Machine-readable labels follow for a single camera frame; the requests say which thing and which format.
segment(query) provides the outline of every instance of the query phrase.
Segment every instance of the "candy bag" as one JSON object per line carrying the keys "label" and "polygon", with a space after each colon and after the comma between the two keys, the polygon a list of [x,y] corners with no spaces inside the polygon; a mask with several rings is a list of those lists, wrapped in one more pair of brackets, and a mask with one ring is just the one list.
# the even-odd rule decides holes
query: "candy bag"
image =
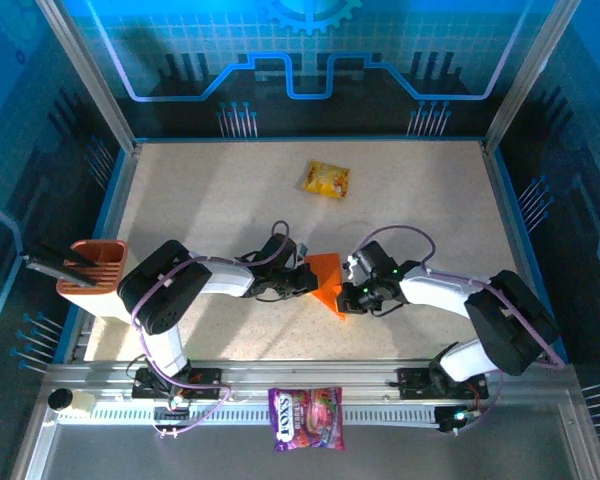
{"label": "candy bag", "polygon": [[269,390],[269,418],[275,452],[294,448],[344,450],[342,388]]}
{"label": "candy bag", "polygon": [[344,198],[349,189],[349,169],[311,160],[302,188],[325,197]]}

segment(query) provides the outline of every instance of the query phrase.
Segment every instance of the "orange triangle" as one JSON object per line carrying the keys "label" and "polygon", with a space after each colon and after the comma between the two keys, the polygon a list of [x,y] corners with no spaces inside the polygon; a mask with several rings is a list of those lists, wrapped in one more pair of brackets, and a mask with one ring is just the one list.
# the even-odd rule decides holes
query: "orange triangle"
{"label": "orange triangle", "polygon": [[307,255],[304,259],[311,271],[318,277],[318,290],[311,292],[314,297],[324,303],[329,310],[344,320],[345,314],[338,311],[337,296],[342,291],[340,254],[322,253]]}

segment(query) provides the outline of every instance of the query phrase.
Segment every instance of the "yellow snack bag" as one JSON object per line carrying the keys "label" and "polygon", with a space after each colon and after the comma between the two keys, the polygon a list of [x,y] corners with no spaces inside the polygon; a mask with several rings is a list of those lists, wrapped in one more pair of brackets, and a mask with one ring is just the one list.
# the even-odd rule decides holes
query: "yellow snack bag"
{"label": "yellow snack bag", "polygon": [[311,160],[302,188],[325,197],[344,198],[349,189],[349,169]]}

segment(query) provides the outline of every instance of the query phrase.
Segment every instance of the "speckled work surface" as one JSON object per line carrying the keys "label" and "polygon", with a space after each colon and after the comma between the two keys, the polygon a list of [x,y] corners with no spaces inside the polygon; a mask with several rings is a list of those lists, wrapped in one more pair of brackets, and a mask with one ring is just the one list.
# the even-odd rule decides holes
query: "speckled work surface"
{"label": "speckled work surface", "polygon": [[[351,168],[346,199],[299,188],[312,158]],[[477,142],[147,144],[118,236],[139,260],[171,238],[201,254],[232,257],[260,248],[279,218],[309,253],[345,258],[375,228],[408,223],[435,239],[434,268],[486,275],[514,269]],[[398,263],[428,251],[405,231],[378,240]],[[310,295],[274,304],[202,295],[179,326],[192,359],[430,358],[475,336],[468,320],[426,306],[342,322]],[[96,321],[87,360],[139,353],[129,326]]]}

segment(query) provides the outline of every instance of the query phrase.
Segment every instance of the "glass wall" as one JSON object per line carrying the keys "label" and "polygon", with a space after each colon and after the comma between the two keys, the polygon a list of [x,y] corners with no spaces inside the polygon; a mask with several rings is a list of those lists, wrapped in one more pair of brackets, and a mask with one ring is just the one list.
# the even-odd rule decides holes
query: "glass wall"
{"label": "glass wall", "polygon": [[66,0],[138,137],[483,136],[552,0]]}
{"label": "glass wall", "polygon": [[600,2],[580,4],[501,152],[567,352],[599,384]]}
{"label": "glass wall", "polygon": [[35,2],[1,1],[0,217],[20,234],[0,221],[0,478],[10,474],[38,393],[34,369],[44,371],[56,347],[57,335],[23,316],[42,312],[61,325],[68,309],[55,281],[25,269],[17,251],[90,238],[117,155]]}

